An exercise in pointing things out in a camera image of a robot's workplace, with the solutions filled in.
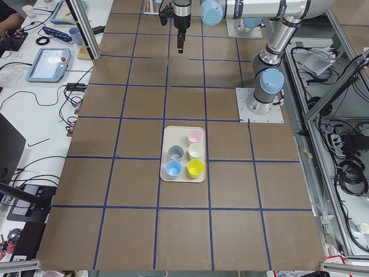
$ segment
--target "yellow cup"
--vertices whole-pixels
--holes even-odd
[[[191,178],[197,178],[204,172],[204,164],[200,160],[191,160],[187,165],[187,170]]]

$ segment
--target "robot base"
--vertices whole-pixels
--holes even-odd
[[[266,115],[257,115],[251,112],[246,104],[247,98],[254,93],[254,88],[236,88],[238,115],[240,122],[248,123],[284,123],[281,107],[279,105],[273,106],[270,113]]]
[[[227,19],[227,30],[229,38],[239,38],[239,39],[262,39],[263,35],[261,33],[260,27],[253,28],[250,32],[238,32],[234,26],[234,19]]]

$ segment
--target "beige tray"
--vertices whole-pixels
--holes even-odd
[[[189,176],[189,172],[187,171],[187,165],[190,161],[189,157],[189,142],[187,141],[187,133],[192,129],[201,130],[204,134],[204,139],[202,143],[204,144],[204,156],[202,158],[202,162],[204,163],[204,172],[198,178],[191,178]],[[205,131],[203,128],[200,127],[179,127],[179,126],[168,126],[164,130],[164,140],[163,140],[163,151],[161,154],[161,165],[160,165],[160,178],[163,181],[168,182],[191,182],[191,183],[200,183],[206,178],[206,136]],[[183,158],[180,160],[182,164],[182,172],[178,176],[177,179],[172,179],[168,176],[167,172],[165,171],[165,165],[171,160],[168,156],[168,150],[173,145],[179,145],[183,148],[184,155]]]

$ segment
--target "cup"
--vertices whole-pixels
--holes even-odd
[[[363,233],[365,235],[369,234],[369,224],[361,223],[355,226],[356,231]]]
[[[202,145],[202,143],[192,143],[189,146],[189,155],[190,155],[191,160],[202,159],[204,152],[205,150],[204,150],[204,146]]]
[[[204,172],[204,164],[200,160],[191,160],[187,165],[191,178],[197,178]]]
[[[78,30],[77,27],[70,28],[69,29],[69,35],[70,35],[72,41],[76,45],[81,46],[83,44],[83,40],[82,40],[82,36],[81,36],[80,30]]]
[[[189,141],[189,144],[200,143],[204,139],[204,134],[199,129],[192,129],[187,133],[187,139]]]
[[[173,145],[168,150],[168,156],[171,160],[181,160],[184,153],[183,148],[179,145]]]
[[[165,171],[167,172],[169,178],[177,179],[182,172],[182,165],[177,160],[170,160],[165,166]]]
[[[25,5],[22,7],[23,12],[29,17],[29,18],[35,18],[36,14],[33,10],[33,7],[31,5]]]

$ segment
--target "person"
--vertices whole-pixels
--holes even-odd
[[[14,32],[24,21],[24,18],[0,0],[0,37],[5,38],[7,32]]]

